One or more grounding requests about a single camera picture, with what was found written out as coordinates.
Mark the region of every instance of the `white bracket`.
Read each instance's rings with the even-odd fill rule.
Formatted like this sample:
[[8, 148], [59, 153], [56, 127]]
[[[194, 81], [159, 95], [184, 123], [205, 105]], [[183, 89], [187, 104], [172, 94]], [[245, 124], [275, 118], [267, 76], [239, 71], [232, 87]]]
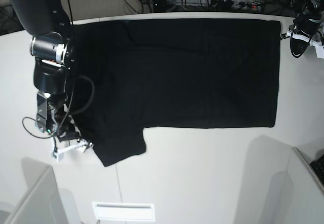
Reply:
[[93, 147], [91, 142], [88, 142], [85, 139], [81, 139], [79, 143], [65, 147], [65, 148], [57, 148], [55, 144], [55, 139], [52, 138], [52, 149], [51, 156], [56, 159], [56, 161], [60, 162], [64, 158], [64, 153], [71, 151], [73, 149], [77, 149], [81, 152], [85, 152], [86, 149]]

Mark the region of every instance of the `t-shirt sleeve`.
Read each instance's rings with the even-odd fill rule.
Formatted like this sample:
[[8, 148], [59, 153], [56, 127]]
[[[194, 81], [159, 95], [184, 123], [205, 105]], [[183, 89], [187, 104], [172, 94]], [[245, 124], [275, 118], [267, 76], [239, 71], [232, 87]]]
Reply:
[[126, 132], [113, 138], [96, 139], [93, 144], [93, 150], [105, 167], [146, 152], [143, 130]]

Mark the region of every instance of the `vent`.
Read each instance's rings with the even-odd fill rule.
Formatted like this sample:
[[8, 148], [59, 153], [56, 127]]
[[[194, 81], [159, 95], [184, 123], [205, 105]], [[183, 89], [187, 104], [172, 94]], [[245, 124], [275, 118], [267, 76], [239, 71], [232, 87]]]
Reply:
[[154, 204], [93, 202], [97, 220], [155, 222]]

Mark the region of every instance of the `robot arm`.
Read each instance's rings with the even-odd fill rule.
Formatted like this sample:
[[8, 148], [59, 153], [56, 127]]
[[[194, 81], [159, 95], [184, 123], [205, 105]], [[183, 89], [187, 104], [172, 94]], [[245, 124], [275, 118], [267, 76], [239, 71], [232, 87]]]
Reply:
[[[25, 30], [33, 36], [30, 52], [35, 56], [34, 85], [37, 93], [36, 127], [59, 141], [78, 140], [78, 148], [92, 144], [82, 139], [72, 118], [64, 111], [68, 101], [66, 82], [77, 77], [73, 30], [60, 0], [10, 0]], [[53, 144], [52, 156], [62, 158]]]

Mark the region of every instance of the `desk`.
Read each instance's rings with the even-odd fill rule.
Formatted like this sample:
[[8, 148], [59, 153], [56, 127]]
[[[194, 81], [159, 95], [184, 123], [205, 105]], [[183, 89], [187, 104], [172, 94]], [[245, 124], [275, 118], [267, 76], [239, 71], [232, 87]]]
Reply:
[[[278, 20], [283, 32], [292, 23], [292, 18], [236, 13], [141, 14], [78, 23], [153, 18]], [[324, 60], [313, 48], [293, 58], [286, 40], [274, 128], [145, 129], [143, 155], [103, 168], [89, 150], [56, 163], [49, 157], [50, 141], [31, 137], [21, 126], [24, 116], [36, 113], [30, 39], [25, 31], [0, 37], [0, 201], [15, 204], [25, 191], [20, 160], [29, 157], [53, 166], [58, 186], [73, 193], [85, 224], [95, 223], [91, 201], [154, 203], [158, 224], [259, 223], [271, 178], [286, 170], [291, 147], [309, 161], [324, 148]]]

